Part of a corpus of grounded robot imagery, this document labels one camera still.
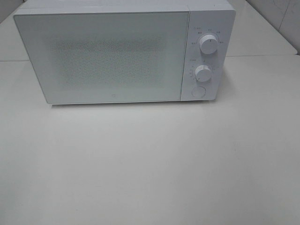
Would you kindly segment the white microwave oven body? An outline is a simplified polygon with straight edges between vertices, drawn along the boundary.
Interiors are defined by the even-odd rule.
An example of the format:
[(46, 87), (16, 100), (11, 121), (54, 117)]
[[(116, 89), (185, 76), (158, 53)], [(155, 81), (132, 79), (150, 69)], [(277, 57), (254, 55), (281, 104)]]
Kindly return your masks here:
[[(28, 0), (14, 16), (167, 12), (189, 14), (181, 94), (177, 101), (214, 100), (236, 16), (235, 9), (226, 0)], [(212, 54), (200, 50), (199, 39), (206, 33), (218, 37), (218, 48)], [(194, 70), (200, 65), (212, 70), (212, 77), (206, 82), (195, 78)], [(195, 87), (206, 89), (203, 98), (192, 96)]]

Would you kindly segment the white round knob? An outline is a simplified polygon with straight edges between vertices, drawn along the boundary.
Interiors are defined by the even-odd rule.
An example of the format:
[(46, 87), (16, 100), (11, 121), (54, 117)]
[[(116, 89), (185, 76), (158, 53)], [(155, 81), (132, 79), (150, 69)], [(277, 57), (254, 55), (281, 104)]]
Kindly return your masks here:
[(198, 82), (206, 82), (212, 77), (212, 70), (207, 65), (200, 65), (194, 70)]
[(218, 37), (213, 33), (203, 34), (199, 39), (200, 50), (204, 54), (212, 54), (218, 49)]

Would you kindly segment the white round door button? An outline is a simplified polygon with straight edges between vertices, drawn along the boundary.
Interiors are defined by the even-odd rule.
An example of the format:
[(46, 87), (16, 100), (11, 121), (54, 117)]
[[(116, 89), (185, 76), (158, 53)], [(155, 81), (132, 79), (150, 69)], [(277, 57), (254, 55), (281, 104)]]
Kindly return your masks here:
[(206, 94), (206, 89), (204, 87), (195, 87), (192, 90), (192, 96), (195, 98), (203, 98)]

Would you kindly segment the white microwave door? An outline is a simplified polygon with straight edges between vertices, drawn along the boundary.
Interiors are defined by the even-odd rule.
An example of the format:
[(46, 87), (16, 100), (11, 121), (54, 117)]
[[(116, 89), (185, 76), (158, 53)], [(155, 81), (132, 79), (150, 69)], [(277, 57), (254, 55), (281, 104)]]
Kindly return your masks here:
[(47, 103), (177, 101), (188, 12), (15, 15)]

